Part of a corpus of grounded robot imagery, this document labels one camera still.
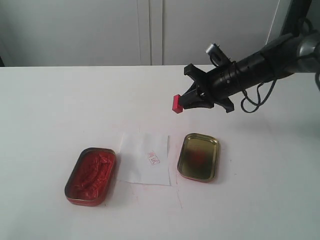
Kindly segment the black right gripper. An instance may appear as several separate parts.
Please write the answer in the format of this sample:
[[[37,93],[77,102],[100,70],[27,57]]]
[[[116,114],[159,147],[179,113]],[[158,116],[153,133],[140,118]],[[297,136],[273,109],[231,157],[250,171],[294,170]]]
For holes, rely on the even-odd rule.
[[[184,75],[193,80],[191,87],[180,96],[183,109],[211,109],[219,105],[227,113],[235,107],[230,96],[241,91],[237,84],[236,74],[244,66],[243,61],[233,61],[229,65],[216,67],[205,72],[193,64],[184,67]]]

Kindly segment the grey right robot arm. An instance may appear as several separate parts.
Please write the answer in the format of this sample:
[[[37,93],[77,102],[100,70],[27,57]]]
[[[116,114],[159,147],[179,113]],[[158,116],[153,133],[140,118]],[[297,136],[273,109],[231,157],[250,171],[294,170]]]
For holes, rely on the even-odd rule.
[[[193,64],[184,67],[184,75],[193,84],[183,95],[173,97],[172,110],[179,114],[193,108],[211,109],[214,105],[223,107],[227,113],[234,110],[230,96],[242,93],[248,99],[246,90],[295,73],[320,74],[320,33],[312,30],[298,36],[286,34],[265,45],[261,50],[240,60],[231,61],[217,44],[211,44],[206,53],[215,66],[204,72]]]

